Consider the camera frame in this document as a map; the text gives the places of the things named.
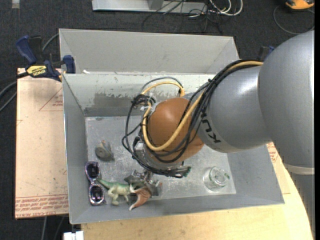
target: yellow clamp label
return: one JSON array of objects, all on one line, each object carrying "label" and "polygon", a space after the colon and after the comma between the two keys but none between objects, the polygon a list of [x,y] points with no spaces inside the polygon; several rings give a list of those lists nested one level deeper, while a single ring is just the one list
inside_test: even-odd
[{"label": "yellow clamp label", "polygon": [[29,75],[32,75],[33,77],[45,74],[47,67],[45,65],[34,65],[29,67],[26,71]]}]

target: black floor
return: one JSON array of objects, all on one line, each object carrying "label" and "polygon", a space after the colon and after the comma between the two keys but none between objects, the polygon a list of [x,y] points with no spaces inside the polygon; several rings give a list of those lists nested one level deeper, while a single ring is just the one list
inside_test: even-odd
[{"label": "black floor", "polygon": [[[202,16],[190,20],[179,14],[153,13],[150,16],[150,13],[141,12],[93,12],[92,0],[20,0],[20,9],[12,9],[12,0],[0,0],[1,78],[14,77],[16,68],[27,65],[15,47],[20,37],[40,35],[46,42],[59,28],[232,36],[241,59],[256,59],[261,46],[277,47],[294,36],[281,30],[273,19],[278,0],[243,2],[239,15],[213,16],[210,19],[214,22],[208,21],[205,29],[206,20]],[[314,24],[314,14],[288,12],[282,7],[277,19],[283,27],[297,33],[309,30]],[[46,53],[51,53],[54,61],[60,58],[57,40],[49,45]],[[5,83],[0,84],[0,90],[5,86]],[[16,88],[12,88],[4,99],[0,99],[0,107],[15,91]],[[39,240],[43,218],[14,218],[15,145],[16,99],[0,112],[0,239]],[[61,219],[60,216],[48,218],[44,239],[53,239]],[[68,218],[65,218],[60,231],[70,230]]]}]

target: blue clamp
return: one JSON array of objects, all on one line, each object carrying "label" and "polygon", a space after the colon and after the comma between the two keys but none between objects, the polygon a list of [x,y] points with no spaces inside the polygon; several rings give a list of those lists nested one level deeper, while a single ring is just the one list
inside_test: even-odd
[{"label": "blue clamp", "polygon": [[50,78],[61,81],[61,74],[55,66],[66,65],[67,73],[76,73],[76,66],[71,55],[63,57],[62,61],[52,63],[50,60],[43,60],[43,51],[41,47],[42,39],[40,36],[29,37],[24,35],[16,43],[18,52],[27,59],[28,65],[25,67],[25,73],[17,77],[31,76],[33,78]]}]

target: green toy dinosaur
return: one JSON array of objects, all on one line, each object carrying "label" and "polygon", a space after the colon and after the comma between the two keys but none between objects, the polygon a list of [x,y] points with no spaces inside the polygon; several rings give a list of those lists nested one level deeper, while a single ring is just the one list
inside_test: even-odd
[{"label": "green toy dinosaur", "polygon": [[103,179],[97,178],[97,181],[108,189],[108,196],[112,198],[112,204],[118,206],[119,202],[117,201],[119,195],[124,196],[125,200],[129,203],[128,195],[130,194],[130,185],[119,183],[119,182],[109,182]]}]

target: clear glass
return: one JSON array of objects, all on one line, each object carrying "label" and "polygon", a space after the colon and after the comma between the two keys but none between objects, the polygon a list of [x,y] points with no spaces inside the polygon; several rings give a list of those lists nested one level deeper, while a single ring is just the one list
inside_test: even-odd
[{"label": "clear glass", "polygon": [[214,192],[225,187],[229,180],[229,174],[224,169],[217,166],[208,169],[203,176],[204,185]]}]

